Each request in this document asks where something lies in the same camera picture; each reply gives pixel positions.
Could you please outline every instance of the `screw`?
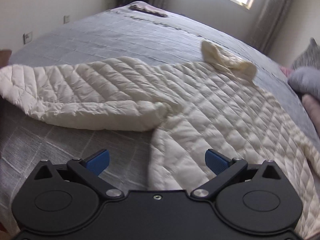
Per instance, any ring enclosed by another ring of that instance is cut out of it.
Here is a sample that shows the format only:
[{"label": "screw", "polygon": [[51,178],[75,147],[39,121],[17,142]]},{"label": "screw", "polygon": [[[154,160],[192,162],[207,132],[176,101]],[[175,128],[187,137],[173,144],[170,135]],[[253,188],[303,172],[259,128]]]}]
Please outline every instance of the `screw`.
[{"label": "screw", "polygon": [[200,189],[196,189],[193,192],[193,195],[195,195],[197,197],[206,197],[207,195],[209,195],[209,191],[200,188]]},{"label": "screw", "polygon": [[122,195],[122,191],[117,188],[113,188],[113,189],[107,190],[106,195],[108,197],[120,197]]},{"label": "screw", "polygon": [[160,199],[162,199],[162,197],[161,197],[160,195],[154,195],[154,196],[153,196],[153,199],[155,199],[155,200],[160,200]]}]

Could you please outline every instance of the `wall outlet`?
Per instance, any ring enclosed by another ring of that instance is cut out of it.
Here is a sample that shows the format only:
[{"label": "wall outlet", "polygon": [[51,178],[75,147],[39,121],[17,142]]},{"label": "wall outlet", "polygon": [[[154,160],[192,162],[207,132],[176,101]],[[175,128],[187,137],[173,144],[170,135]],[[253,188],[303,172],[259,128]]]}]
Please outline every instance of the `wall outlet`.
[{"label": "wall outlet", "polygon": [[29,43],[30,41],[32,41],[32,32],[30,33],[25,33],[23,35],[23,44],[27,44]]},{"label": "wall outlet", "polygon": [[68,22],[70,22],[70,15],[65,15],[65,16],[63,17],[63,24],[66,24],[66,23],[68,23]]}]

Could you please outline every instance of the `bed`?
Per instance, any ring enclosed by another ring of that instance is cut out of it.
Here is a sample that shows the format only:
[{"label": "bed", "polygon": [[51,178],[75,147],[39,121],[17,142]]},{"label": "bed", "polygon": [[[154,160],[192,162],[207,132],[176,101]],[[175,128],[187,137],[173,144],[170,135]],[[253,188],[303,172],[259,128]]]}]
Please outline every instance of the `bed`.
[{"label": "bed", "polygon": [[[203,39],[254,63],[254,83],[274,94],[292,120],[320,151],[316,130],[296,94],[287,85],[277,63],[237,39],[186,17],[169,17],[116,8],[64,25],[26,45],[11,57],[11,64],[30,66],[78,64],[111,57],[139,58],[149,65],[202,61]],[[107,148],[111,164],[100,177],[119,189],[147,189],[149,143],[152,131],[91,131],[48,125],[33,120],[15,106],[1,103],[0,222],[17,231],[10,205],[40,159],[54,164],[85,158]],[[314,176],[318,194],[320,182]]]}]

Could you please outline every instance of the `white wall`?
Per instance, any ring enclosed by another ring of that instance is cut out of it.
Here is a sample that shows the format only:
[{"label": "white wall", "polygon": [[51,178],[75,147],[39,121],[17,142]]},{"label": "white wall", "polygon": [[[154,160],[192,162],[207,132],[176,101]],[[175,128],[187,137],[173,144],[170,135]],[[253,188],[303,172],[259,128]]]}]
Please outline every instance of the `white wall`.
[{"label": "white wall", "polygon": [[167,0],[165,9],[245,41],[263,1],[254,0],[248,10],[231,0]]},{"label": "white wall", "polygon": [[307,48],[311,37],[320,44],[320,0],[294,0],[268,56],[290,66]]},{"label": "white wall", "polygon": [[0,49],[16,52],[23,47],[24,33],[33,40],[63,24],[112,8],[115,0],[0,0]]}]

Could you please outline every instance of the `quilted fabric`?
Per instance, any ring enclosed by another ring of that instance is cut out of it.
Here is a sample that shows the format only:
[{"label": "quilted fabric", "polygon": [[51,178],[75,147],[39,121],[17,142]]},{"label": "quilted fabric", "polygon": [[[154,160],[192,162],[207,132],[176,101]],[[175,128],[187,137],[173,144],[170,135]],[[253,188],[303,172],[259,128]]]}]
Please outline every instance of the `quilted fabric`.
[{"label": "quilted fabric", "polygon": [[0,94],[29,116],[79,129],[150,130],[151,189],[187,189],[214,174],[214,148],[249,163],[274,159],[303,201],[296,232],[320,229],[319,198],[308,166],[319,153],[275,98],[252,83],[256,68],[203,42],[204,62],[149,66],[120,57],[102,62],[0,70]]}]

